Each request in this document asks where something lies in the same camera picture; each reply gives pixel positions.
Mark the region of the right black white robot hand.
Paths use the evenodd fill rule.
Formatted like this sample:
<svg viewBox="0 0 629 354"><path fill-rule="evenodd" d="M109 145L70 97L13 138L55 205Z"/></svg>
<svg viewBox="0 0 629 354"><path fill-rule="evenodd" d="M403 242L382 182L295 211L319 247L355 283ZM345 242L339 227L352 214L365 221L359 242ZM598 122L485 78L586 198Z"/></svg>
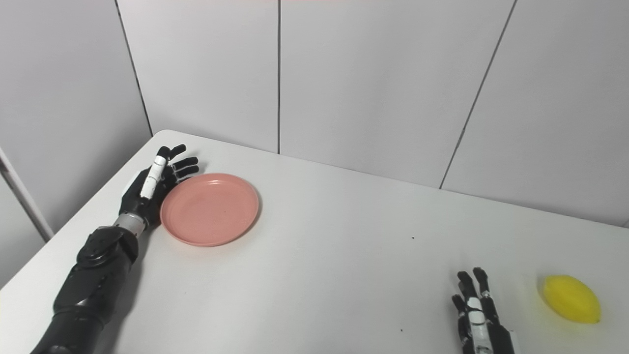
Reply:
<svg viewBox="0 0 629 354"><path fill-rule="evenodd" d="M516 342L497 313L484 269L457 273L460 294L452 296L457 310L457 331L463 354L515 354Z"/></svg>

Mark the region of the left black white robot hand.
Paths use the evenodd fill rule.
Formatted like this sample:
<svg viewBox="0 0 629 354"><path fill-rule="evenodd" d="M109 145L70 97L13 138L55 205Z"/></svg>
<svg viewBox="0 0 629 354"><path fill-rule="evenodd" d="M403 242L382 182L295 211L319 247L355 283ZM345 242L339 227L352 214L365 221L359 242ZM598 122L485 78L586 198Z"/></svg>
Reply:
<svg viewBox="0 0 629 354"><path fill-rule="evenodd" d="M186 150L185 144L159 148L153 163L137 174L123 194L119 214L139 217L146 229L160 225L160 209L167 195L183 181L200 172L196 156L173 161Z"/></svg>

